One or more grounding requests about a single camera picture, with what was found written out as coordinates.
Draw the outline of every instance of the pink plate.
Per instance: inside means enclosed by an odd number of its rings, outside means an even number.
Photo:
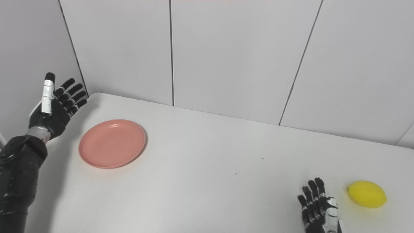
[[[79,143],[80,157],[94,167],[116,168],[134,160],[145,144],[144,130],[135,122],[110,120],[88,130]]]

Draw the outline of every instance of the white wall panel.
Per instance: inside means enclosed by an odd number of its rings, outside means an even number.
[[[47,72],[57,85],[82,82],[59,2],[1,0],[0,130],[7,140],[27,132]]]
[[[324,1],[281,125],[396,144],[414,121],[413,9]]]
[[[414,149],[414,124],[411,125],[404,136],[398,141],[397,146]]]
[[[320,0],[172,0],[175,106],[278,124]]]
[[[172,104],[168,0],[61,0],[90,94]]]

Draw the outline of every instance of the black forearm sleeve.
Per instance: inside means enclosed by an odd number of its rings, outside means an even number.
[[[0,233],[24,232],[46,156],[44,143],[32,136],[12,138],[0,152]]]

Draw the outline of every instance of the table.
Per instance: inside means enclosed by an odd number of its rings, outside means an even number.
[[[148,136],[130,164],[87,165],[78,143],[110,119]],[[414,150],[96,93],[48,143],[28,233],[304,232],[297,195],[321,177],[348,233],[411,232]],[[388,202],[353,203],[348,184],[369,180]]]

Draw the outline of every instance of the lemon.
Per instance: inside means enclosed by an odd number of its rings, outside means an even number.
[[[360,180],[348,186],[349,197],[358,205],[378,208],[387,202],[384,190],[375,183]]]

